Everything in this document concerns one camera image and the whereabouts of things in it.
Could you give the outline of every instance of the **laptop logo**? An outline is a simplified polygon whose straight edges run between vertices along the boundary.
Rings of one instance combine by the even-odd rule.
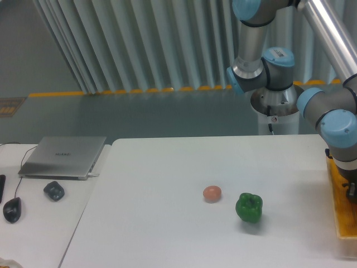
[[[70,152],[57,152],[56,155],[60,155],[60,156],[70,156],[71,153],[70,153]]]

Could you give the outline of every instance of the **brown egg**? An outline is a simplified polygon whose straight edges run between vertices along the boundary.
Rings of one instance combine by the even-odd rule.
[[[222,190],[218,186],[208,186],[203,191],[203,196],[211,202],[216,202],[221,198]]]

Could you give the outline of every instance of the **vertical blinds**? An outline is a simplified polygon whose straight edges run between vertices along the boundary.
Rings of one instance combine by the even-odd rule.
[[[227,86],[240,28],[231,0],[34,1],[84,93]],[[357,1],[331,2],[357,40]],[[294,80],[336,77],[294,7],[277,12],[264,45],[294,52]]]

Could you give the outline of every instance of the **white desk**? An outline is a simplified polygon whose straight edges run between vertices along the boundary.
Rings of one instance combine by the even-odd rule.
[[[20,180],[17,173],[21,160],[25,152],[34,146],[0,147],[0,173],[6,176],[0,205],[0,257],[13,259],[24,268],[58,267],[97,178],[87,181],[59,180],[65,189],[65,196],[58,202],[51,201],[43,191],[53,180],[22,179],[17,191],[17,196],[22,200],[22,214],[18,222],[8,223],[2,213],[3,206],[14,197]],[[100,172],[109,150],[109,145],[103,148],[93,173]]]
[[[356,244],[336,237],[325,147],[318,135],[118,140],[61,267],[356,267]],[[204,202],[209,185],[218,203]],[[256,225],[236,215],[243,192],[263,198]]]

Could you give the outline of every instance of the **laptop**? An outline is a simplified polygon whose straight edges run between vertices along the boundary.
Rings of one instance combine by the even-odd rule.
[[[18,172],[36,179],[86,180],[106,137],[44,137]]]

